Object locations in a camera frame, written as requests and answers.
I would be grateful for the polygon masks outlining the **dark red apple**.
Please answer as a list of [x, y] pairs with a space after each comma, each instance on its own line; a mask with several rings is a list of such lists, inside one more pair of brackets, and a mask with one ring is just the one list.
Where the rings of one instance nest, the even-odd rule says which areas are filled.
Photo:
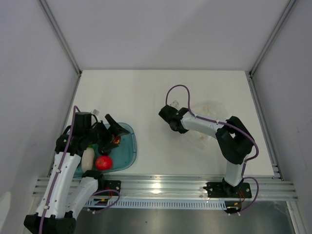
[[116, 145], [119, 145], [120, 142], [121, 142], [121, 137], [120, 136], [115, 137], [114, 140], [113, 140], [113, 143], [116, 144]]

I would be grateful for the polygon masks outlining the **bright red tomato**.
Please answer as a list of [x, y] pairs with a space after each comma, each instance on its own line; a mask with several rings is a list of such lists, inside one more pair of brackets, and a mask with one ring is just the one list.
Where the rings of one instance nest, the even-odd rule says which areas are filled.
[[113, 167], [113, 160], [109, 156], [100, 156], [96, 159], [95, 167], [100, 171], [109, 170]]

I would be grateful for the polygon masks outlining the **white radish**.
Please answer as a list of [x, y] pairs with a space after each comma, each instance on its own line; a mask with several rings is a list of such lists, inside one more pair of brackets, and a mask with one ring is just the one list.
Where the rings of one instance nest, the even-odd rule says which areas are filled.
[[93, 148], [88, 147], [82, 155], [81, 158], [81, 169], [82, 172], [85, 173], [88, 170], [91, 170], [93, 167], [93, 162], [95, 158], [95, 151]]

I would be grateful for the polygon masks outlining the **clear zip top bag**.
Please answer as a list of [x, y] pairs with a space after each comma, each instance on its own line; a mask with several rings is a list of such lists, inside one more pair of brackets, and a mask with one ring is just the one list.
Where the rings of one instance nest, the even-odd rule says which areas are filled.
[[[223, 103], [215, 100], [202, 101], [192, 104], [191, 110], [196, 114], [200, 114], [201, 116], [205, 116], [207, 118], [225, 120], [229, 117]], [[197, 147], [201, 151], [207, 151], [210, 148], [212, 141], [216, 142], [213, 137], [197, 131], [188, 131], [184, 138], [185, 141], [190, 143], [192, 146]]]

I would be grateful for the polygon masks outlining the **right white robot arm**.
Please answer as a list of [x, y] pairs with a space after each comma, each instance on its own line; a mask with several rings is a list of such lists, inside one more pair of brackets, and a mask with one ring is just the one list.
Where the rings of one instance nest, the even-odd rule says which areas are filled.
[[165, 105], [158, 115], [169, 124], [171, 130], [184, 134], [189, 130], [215, 138], [223, 157], [227, 161], [226, 173], [221, 182], [208, 182], [204, 187], [208, 197], [238, 198], [249, 189], [244, 182], [246, 157], [256, 147], [255, 140], [237, 117], [226, 121], [209, 119], [192, 113], [187, 108], [177, 109]]

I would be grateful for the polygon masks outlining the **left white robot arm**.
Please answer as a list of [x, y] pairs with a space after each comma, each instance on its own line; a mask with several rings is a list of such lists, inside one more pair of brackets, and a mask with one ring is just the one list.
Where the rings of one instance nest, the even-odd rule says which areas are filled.
[[77, 166], [89, 145], [96, 144], [100, 153], [119, 146], [117, 139], [130, 132], [109, 114], [109, 127], [102, 121], [92, 122], [90, 112], [74, 112], [71, 125], [56, 141], [54, 166], [42, 200], [34, 214], [28, 214], [24, 226], [33, 234], [72, 234], [80, 211], [93, 195], [107, 193], [120, 197], [119, 190], [107, 189], [102, 172], [87, 170], [76, 190], [69, 194]]

